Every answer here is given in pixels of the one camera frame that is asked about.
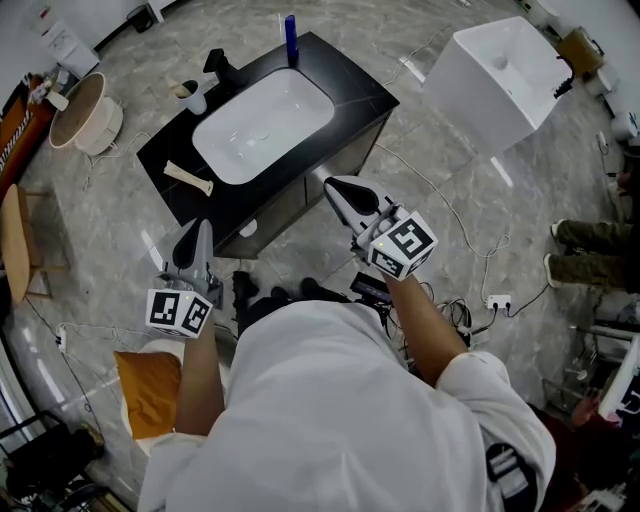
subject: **pants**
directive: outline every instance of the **pants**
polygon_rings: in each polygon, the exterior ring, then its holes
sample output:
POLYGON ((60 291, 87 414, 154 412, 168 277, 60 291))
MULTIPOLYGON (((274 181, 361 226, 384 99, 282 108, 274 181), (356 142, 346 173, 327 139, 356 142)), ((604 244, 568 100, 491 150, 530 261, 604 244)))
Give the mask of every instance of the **pants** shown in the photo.
MULTIPOLYGON (((331 290, 327 290, 321 286, 313 288, 300 300, 324 300, 327 302, 339 302, 341 304, 348 304, 351 302, 344 295, 332 292, 331 290)), ((274 299, 273 297, 263 297, 249 308, 238 311, 238 338, 242 335, 245 329, 255 324, 258 320, 263 319, 265 316, 270 315, 274 311, 288 306, 293 302, 296 301, 285 298, 274 299)))
POLYGON ((597 254, 552 255, 549 258, 551 278, 562 283, 625 288, 632 227, 629 224, 562 221, 556 235, 558 242, 597 254))

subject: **blue bottle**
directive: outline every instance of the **blue bottle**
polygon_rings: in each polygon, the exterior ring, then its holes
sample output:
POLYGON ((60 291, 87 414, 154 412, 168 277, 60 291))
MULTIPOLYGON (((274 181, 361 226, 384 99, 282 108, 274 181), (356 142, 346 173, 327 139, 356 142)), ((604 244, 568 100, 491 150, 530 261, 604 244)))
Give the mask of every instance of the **blue bottle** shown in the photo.
POLYGON ((287 38, 287 58, 289 66, 298 62, 298 34, 296 33, 296 17, 290 14, 284 19, 284 33, 287 38))

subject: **faucet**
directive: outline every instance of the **faucet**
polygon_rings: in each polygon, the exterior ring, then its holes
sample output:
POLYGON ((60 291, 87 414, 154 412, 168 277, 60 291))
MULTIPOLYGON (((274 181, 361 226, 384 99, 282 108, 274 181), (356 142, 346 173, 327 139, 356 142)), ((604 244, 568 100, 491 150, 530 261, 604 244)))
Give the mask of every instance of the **faucet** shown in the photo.
POLYGON ((209 52, 203 71, 205 73, 213 73, 215 71, 220 85, 232 92, 246 83, 240 72, 229 64, 222 48, 215 48, 209 52))
POLYGON ((567 78, 564 82, 562 82, 560 84, 560 87, 556 89, 556 92, 553 93, 553 97, 555 99, 558 99, 560 96, 568 93, 571 89, 573 89, 573 85, 571 84, 576 79, 576 70, 573 68, 573 64, 571 64, 569 59, 567 59, 566 57, 558 55, 556 59, 565 61, 567 63, 567 66, 569 66, 569 69, 571 69, 571 78, 567 78))

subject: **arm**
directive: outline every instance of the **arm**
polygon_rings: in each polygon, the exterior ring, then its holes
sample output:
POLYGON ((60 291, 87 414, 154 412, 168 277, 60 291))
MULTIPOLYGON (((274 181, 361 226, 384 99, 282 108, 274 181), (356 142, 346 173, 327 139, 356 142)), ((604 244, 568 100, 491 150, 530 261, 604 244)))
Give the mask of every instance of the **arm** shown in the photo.
POLYGON ((435 386, 451 360, 467 352, 467 347, 415 277, 397 281, 383 275, 409 351, 425 382, 435 386))
POLYGON ((176 432, 207 436, 223 411, 214 325, 207 320, 200 337, 185 343, 176 432))

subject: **white shirt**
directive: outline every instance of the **white shirt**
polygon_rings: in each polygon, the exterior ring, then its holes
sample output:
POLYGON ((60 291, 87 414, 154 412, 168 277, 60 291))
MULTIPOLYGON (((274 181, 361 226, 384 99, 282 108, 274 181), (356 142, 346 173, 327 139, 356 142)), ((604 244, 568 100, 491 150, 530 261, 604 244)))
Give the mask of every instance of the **white shirt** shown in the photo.
POLYGON ((502 510, 488 436, 535 469, 539 507, 555 464, 498 359, 460 355, 434 389, 359 304, 298 302, 252 325, 226 404, 208 437, 154 447, 140 512, 502 510))

